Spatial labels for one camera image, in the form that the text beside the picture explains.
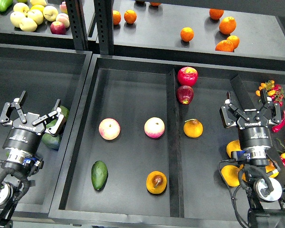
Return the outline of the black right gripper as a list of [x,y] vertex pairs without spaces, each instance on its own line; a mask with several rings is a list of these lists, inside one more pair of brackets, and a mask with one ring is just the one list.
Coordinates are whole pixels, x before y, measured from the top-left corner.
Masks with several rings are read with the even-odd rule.
[[242,150],[257,146],[271,148],[272,140],[268,125],[278,125],[282,122],[280,105],[267,96],[265,89],[260,91],[260,98],[263,104],[260,110],[243,111],[233,104],[231,92],[227,91],[227,99],[219,110],[224,128],[237,125]]

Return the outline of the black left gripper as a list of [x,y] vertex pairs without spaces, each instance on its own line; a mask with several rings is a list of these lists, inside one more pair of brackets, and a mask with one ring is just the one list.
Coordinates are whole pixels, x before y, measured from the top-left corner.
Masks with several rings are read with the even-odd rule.
[[[27,92],[24,90],[20,97],[16,97],[13,102],[6,102],[3,106],[0,123],[2,125],[12,125],[12,128],[3,144],[3,149],[18,149],[30,156],[34,156],[38,150],[42,135],[48,133],[57,137],[62,129],[66,118],[61,113],[61,100],[57,99],[53,111],[40,117],[39,114],[24,114],[22,105],[27,98]],[[12,121],[10,116],[16,110],[19,118]],[[47,128],[46,125],[53,119],[57,122],[54,126]]]

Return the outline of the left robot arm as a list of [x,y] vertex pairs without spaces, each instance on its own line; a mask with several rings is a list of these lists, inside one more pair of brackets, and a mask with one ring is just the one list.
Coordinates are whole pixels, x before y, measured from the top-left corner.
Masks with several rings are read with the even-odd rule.
[[43,168],[44,161],[37,156],[43,135],[57,137],[66,122],[59,99],[51,112],[40,115],[23,112],[26,97],[23,91],[20,97],[6,102],[0,115],[0,123],[11,127],[3,144],[9,155],[0,160],[0,228],[13,226],[11,218],[18,202],[35,184],[29,178]]

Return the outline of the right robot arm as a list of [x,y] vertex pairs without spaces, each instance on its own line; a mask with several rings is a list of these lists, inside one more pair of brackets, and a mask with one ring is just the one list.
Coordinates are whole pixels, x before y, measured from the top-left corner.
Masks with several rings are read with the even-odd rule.
[[277,162],[267,154],[272,147],[269,126],[282,122],[280,106],[260,92],[262,107],[241,109],[231,100],[230,92],[220,108],[225,128],[237,127],[240,150],[231,152],[228,162],[237,162],[242,168],[236,174],[237,189],[246,192],[249,209],[247,221],[236,206],[237,190],[231,191],[231,202],[239,224],[243,228],[285,228],[285,185],[272,175],[280,171]]

